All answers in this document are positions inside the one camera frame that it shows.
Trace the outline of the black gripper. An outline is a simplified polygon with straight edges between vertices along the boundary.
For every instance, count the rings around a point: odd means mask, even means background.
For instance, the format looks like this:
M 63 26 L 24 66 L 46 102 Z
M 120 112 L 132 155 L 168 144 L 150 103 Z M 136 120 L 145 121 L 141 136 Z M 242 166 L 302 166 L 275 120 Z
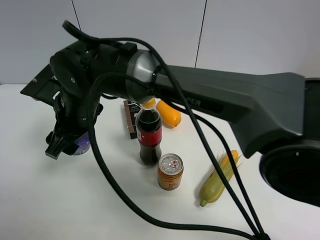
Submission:
M 22 95 L 51 106 L 55 114 L 54 128 L 45 138 L 45 155 L 58 159 L 61 153 L 72 156 L 75 141 L 88 129 L 87 100 L 93 79 L 87 65 L 47 64 L 21 91 Z

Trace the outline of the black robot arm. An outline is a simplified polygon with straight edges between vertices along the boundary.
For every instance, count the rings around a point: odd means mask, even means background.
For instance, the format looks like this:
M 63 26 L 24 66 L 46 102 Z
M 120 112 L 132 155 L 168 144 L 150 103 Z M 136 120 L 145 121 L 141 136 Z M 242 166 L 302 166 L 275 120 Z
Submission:
M 265 182 L 291 199 L 320 204 L 320 80 L 166 65 L 138 39 L 78 40 L 55 53 L 21 93 L 53 107 L 46 154 L 57 158 L 83 134 L 89 92 L 144 103 L 152 97 L 227 121 L 245 157 L 262 155 Z

